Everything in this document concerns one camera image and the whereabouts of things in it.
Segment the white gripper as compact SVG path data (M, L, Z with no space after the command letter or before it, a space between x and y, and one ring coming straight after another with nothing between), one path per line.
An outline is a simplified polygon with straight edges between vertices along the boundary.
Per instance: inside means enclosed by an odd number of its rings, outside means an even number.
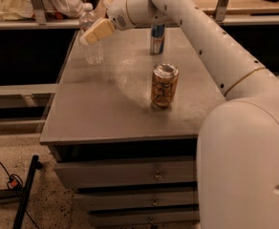
M131 21L127 0L104 0L106 16L110 19L99 18L88 30L80 36L83 45L93 45L100 39L110 36L115 29L130 30L135 27Z

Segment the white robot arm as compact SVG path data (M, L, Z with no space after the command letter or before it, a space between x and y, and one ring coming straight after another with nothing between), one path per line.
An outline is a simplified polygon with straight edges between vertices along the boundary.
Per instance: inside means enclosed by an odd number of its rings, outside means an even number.
M201 229L279 229L279 79L193 0L109 0L81 38L174 22L225 97L201 126Z

